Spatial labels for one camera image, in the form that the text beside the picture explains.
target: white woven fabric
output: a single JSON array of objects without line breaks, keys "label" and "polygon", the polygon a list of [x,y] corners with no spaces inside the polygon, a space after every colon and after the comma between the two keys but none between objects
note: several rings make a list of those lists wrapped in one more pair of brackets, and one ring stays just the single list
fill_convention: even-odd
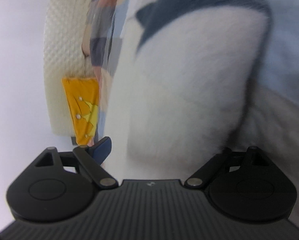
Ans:
[{"label": "white woven fabric", "polygon": [[82,40],[91,0],[50,0],[44,33],[45,94],[52,132],[74,136],[63,77],[92,77],[90,59],[84,58]]}]

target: orange fabric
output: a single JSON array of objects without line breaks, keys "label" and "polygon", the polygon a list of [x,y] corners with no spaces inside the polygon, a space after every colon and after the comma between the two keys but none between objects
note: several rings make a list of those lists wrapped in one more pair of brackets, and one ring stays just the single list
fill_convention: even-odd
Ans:
[{"label": "orange fabric", "polygon": [[72,117],[76,143],[86,145],[96,132],[99,85],[95,78],[63,78],[70,115]]}]

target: small logo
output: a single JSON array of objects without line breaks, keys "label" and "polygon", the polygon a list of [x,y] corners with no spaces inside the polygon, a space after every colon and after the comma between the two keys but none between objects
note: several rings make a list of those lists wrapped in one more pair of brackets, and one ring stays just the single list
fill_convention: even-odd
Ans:
[{"label": "small logo", "polygon": [[147,186],[150,186],[150,187],[152,187],[152,186],[154,186],[154,185],[156,185],[156,183],[153,182],[153,181],[147,183]]}]

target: plaid fabric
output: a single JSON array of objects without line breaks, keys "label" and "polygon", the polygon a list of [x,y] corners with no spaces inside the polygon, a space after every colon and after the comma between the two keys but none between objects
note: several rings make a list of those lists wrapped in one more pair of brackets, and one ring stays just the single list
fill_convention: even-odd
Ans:
[{"label": "plaid fabric", "polygon": [[93,139],[103,137],[107,104],[113,77],[122,46],[123,26],[130,0],[95,0],[90,36],[90,57],[99,82],[99,115],[97,131]]},{"label": "plaid fabric", "polygon": [[98,1],[99,0],[91,0],[90,8],[87,14],[86,27],[85,27],[83,42],[82,42],[82,51],[85,56],[90,55],[90,39],[91,39],[91,29],[92,29],[91,25],[93,23]]}]

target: white wall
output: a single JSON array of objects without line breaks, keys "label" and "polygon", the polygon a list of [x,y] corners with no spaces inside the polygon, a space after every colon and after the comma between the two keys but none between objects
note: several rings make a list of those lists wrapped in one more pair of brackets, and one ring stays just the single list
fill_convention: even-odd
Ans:
[{"label": "white wall", "polygon": [[5,192],[46,147],[71,150],[51,133],[43,85],[48,0],[0,0],[0,230],[12,221]]}]

